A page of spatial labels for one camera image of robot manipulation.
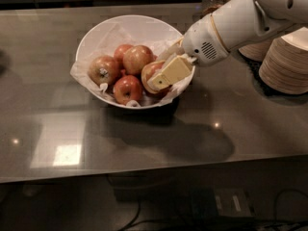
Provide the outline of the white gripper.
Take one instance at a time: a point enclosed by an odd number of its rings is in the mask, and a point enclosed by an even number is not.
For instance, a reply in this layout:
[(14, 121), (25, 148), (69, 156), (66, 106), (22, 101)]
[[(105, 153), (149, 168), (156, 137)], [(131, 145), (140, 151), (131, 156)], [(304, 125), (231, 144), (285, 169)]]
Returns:
[(200, 65), (212, 65), (228, 56), (229, 50), (218, 33), (213, 16), (207, 14), (195, 22), (184, 37), (158, 55), (158, 61), (166, 61), (146, 84), (151, 90), (164, 90), (191, 77), (196, 60)]

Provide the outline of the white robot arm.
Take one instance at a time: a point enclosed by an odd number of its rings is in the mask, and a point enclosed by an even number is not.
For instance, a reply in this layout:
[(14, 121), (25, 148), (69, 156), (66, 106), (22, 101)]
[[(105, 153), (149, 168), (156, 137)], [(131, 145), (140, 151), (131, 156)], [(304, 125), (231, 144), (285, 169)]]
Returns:
[(230, 0), (195, 22), (183, 36), (184, 58), (215, 64), (253, 42), (308, 23), (308, 0)]

